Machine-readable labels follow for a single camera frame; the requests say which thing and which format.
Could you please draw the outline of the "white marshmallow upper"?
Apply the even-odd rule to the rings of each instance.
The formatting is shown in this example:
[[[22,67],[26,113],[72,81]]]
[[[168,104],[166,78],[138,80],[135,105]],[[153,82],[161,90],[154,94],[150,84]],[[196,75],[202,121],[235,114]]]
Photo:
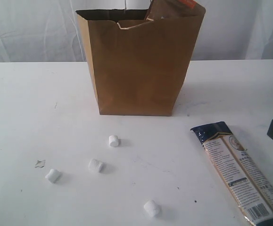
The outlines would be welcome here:
[[[109,146],[110,147],[117,147],[119,146],[119,138],[117,135],[111,135],[108,138]]]

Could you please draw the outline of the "brown kraft pouch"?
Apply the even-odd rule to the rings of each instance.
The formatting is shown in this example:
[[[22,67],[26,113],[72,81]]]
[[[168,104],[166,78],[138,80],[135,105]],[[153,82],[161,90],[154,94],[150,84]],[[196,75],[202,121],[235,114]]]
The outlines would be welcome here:
[[[194,0],[152,0],[145,20],[204,16],[206,9]]]

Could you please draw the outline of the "large brown paper bag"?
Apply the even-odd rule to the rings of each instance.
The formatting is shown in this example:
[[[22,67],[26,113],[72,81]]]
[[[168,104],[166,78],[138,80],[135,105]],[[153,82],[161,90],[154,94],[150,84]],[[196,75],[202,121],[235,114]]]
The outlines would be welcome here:
[[[205,15],[146,20],[144,9],[76,12],[101,115],[170,116]]]

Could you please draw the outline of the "white marshmallow lower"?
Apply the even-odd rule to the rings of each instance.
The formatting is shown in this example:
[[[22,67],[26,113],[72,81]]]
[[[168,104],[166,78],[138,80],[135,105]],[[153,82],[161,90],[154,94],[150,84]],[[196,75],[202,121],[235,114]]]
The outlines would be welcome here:
[[[150,217],[156,217],[161,211],[160,206],[154,200],[147,201],[143,208]]]

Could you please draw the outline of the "white marshmallow middle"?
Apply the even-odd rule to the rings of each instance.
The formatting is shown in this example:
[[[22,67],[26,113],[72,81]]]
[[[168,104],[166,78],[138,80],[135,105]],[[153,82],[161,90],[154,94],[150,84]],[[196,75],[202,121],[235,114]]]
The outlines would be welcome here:
[[[88,165],[88,169],[91,172],[100,173],[104,167],[104,162],[97,159],[91,159]]]

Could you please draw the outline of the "white marshmallow left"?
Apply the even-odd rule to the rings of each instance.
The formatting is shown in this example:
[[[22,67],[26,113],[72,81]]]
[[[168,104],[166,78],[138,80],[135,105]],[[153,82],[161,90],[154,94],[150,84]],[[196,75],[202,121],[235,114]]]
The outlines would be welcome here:
[[[55,183],[57,179],[60,177],[61,173],[57,169],[51,169],[49,173],[45,176],[45,178],[51,182]]]

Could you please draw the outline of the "long noodle package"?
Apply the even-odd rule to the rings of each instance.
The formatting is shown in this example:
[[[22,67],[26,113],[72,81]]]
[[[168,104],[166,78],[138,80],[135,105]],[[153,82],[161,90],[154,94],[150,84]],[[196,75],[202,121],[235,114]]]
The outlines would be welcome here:
[[[191,128],[251,226],[273,226],[273,186],[224,121]]]

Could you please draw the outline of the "torn paper scrap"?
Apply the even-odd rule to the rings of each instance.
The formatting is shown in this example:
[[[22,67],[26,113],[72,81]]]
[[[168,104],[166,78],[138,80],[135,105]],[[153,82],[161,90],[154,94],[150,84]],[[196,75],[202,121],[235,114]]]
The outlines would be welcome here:
[[[43,168],[45,166],[46,160],[37,160],[35,168]]]

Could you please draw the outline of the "white marshmallow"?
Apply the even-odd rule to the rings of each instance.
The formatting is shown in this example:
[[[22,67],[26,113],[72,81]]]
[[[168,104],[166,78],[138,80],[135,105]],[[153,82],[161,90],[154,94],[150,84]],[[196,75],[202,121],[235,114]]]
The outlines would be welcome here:
[[[97,159],[91,159],[88,165],[88,169],[91,172],[100,173],[104,167],[104,162]]]
[[[150,217],[156,217],[161,211],[160,206],[154,200],[147,201],[143,208]]]
[[[57,179],[60,177],[61,173],[57,169],[51,169],[49,173],[45,176],[45,178],[51,182],[55,183]]]
[[[117,135],[111,135],[108,138],[109,146],[110,147],[117,147],[119,146],[119,138]]]

